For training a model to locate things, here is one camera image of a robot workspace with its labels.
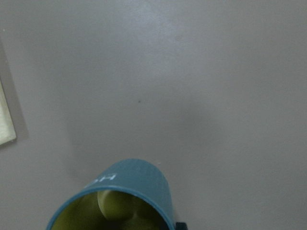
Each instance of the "blue mug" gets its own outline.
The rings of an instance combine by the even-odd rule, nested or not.
[[[112,196],[119,197],[118,201],[112,201]],[[99,203],[100,197],[106,197],[104,203]],[[121,209],[120,206],[116,208],[118,202],[119,205],[122,202],[124,206],[122,210],[126,216],[123,216],[123,220],[109,217],[112,216],[112,211]],[[155,227],[144,227],[147,220],[135,217],[134,206],[140,210],[140,216],[146,216],[146,210],[152,209],[146,218],[153,218],[157,223]],[[107,214],[103,212],[106,207],[109,207]],[[175,230],[171,195],[166,178],[158,168],[143,160],[126,159],[113,164],[81,192],[66,201],[47,226],[47,230],[84,229]]]

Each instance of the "gray surface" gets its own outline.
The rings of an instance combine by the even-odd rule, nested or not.
[[[190,230],[305,229],[306,8],[1,0],[18,140],[0,148],[0,229],[44,229],[127,157],[165,173]]]

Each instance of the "cup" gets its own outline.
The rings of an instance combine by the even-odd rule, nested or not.
[[[47,230],[175,230],[168,183],[149,162],[126,159],[66,201]]]

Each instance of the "blue cup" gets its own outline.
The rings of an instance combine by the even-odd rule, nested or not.
[[[159,230],[175,230],[169,187],[164,175],[154,165],[139,159],[119,161],[66,201],[51,218],[47,230],[120,230],[129,228],[130,220],[109,220],[99,204],[100,193],[119,193],[120,199],[140,200],[159,216]]]

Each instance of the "white object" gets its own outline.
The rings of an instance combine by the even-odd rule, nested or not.
[[[0,81],[0,145],[15,138],[16,133]]]

